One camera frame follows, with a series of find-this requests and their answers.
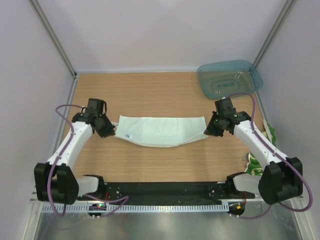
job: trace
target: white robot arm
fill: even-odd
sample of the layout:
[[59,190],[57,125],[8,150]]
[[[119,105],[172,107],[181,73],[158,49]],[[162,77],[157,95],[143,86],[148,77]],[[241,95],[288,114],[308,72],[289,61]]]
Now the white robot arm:
[[102,138],[115,134],[115,126],[106,116],[107,104],[105,101],[90,98],[84,109],[84,112],[82,110],[72,119],[74,132],[70,129],[60,147],[48,161],[38,163],[34,168],[36,193],[40,201],[48,201],[47,183],[52,167],[54,168],[53,175],[56,176],[56,179],[51,180],[50,189],[54,203],[73,204],[77,197],[94,193],[98,190],[99,185],[104,185],[101,176],[86,175],[75,178],[72,172],[80,151],[95,131]]
[[229,191],[249,192],[260,195],[269,204],[300,196],[303,183],[299,177],[279,159],[279,156],[289,162],[301,175],[302,163],[296,157],[288,158],[283,152],[273,146],[258,130],[251,117],[244,111],[237,112],[230,98],[215,102],[216,112],[205,130],[205,134],[223,136],[229,131],[239,138],[254,154],[262,169],[262,176],[253,176],[244,172],[227,177]]

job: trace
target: green object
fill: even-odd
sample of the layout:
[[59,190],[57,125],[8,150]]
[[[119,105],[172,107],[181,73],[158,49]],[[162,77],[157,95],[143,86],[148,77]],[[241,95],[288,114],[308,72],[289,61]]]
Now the green object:
[[[276,135],[275,129],[266,121],[263,121],[264,127],[266,132],[263,135],[272,143],[272,145],[276,145]],[[254,175],[254,176],[262,176],[264,170],[262,169],[261,165],[259,164],[259,160],[251,153],[248,152],[243,156],[243,159],[248,159],[248,164],[246,165],[246,169],[244,170],[247,174]]]

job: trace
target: teal plastic tray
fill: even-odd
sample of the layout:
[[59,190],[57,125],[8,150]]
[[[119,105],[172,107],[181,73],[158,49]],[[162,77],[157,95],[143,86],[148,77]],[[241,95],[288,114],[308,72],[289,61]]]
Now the teal plastic tray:
[[196,74],[209,99],[221,99],[237,92],[253,93],[263,86],[258,70],[245,60],[202,65]]

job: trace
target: gray wall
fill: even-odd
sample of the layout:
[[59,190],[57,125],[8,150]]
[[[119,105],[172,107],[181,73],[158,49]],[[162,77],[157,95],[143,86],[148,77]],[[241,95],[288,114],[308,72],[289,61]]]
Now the gray wall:
[[285,0],[39,0],[77,71],[255,60]]
[[35,181],[53,151],[71,75],[27,0],[0,3],[0,239],[21,239]]
[[277,145],[303,162],[315,198],[312,223],[320,223],[320,1],[298,0],[267,51],[259,72],[262,104]]

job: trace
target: wooden surface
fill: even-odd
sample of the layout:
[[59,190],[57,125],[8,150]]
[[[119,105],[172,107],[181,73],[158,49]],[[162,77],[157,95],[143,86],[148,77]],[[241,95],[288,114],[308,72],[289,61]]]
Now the wooden surface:
[[[107,116],[118,122],[126,117],[201,117],[208,124],[213,100],[207,99],[195,72],[82,74],[73,104],[86,106],[89,98],[107,102]],[[238,112],[252,112],[248,96],[235,97]],[[69,118],[78,112],[70,110]],[[254,121],[263,130],[257,107]],[[73,169],[76,177],[94,174],[106,182],[224,181],[227,175],[244,171],[247,147],[225,133],[172,148],[150,148],[125,140],[94,134],[84,145]]]

